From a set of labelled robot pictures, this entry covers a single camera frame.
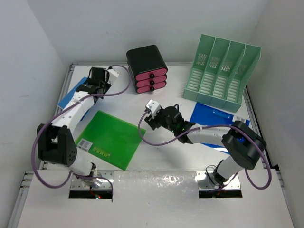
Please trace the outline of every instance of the green rack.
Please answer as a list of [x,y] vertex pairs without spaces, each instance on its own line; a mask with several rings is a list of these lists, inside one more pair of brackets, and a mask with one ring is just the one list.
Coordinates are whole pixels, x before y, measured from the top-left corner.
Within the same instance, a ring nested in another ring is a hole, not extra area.
[[261,48],[201,35],[183,98],[236,112]]

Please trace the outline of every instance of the barcode label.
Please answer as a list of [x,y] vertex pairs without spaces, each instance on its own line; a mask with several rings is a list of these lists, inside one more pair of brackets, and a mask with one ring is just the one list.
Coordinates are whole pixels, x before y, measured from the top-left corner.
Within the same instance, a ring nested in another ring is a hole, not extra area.
[[84,150],[84,151],[89,151],[89,149],[91,148],[91,146],[93,145],[92,142],[85,140],[85,139],[81,139],[77,145],[78,148]]
[[242,117],[239,117],[237,115],[234,115],[232,121],[235,122],[236,120],[239,120],[239,121],[242,121],[243,123],[246,123],[246,119],[244,119]]

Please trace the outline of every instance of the green mat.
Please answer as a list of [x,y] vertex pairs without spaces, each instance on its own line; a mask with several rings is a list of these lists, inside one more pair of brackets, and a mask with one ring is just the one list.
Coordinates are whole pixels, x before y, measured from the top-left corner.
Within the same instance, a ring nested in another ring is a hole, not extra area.
[[[146,131],[141,129],[141,132],[144,135]],[[76,140],[76,145],[126,170],[140,142],[137,126],[98,111]]]

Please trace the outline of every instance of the yellow label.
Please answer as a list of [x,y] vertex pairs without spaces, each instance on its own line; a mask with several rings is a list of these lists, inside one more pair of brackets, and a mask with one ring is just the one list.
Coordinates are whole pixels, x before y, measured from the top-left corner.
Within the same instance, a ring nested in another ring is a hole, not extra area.
[[109,153],[105,152],[102,149],[96,148],[96,147],[93,148],[93,151],[96,152],[96,153],[98,153],[98,154],[100,154],[100,155],[102,155],[102,156],[104,156],[104,157],[106,157],[106,158],[108,158],[108,157],[111,156]]

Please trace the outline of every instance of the gray wall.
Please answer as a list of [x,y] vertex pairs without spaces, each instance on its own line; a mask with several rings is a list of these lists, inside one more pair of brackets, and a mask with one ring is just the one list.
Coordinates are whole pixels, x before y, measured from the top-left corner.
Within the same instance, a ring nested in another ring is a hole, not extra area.
[[252,38],[262,57],[248,85],[296,227],[304,227],[303,22],[303,0],[270,0]]
[[268,0],[28,0],[65,64],[125,61],[156,44],[166,61],[192,61],[200,35],[248,42]]
[[0,1],[0,227],[7,226],[40,123],[67,70],[25,0]]

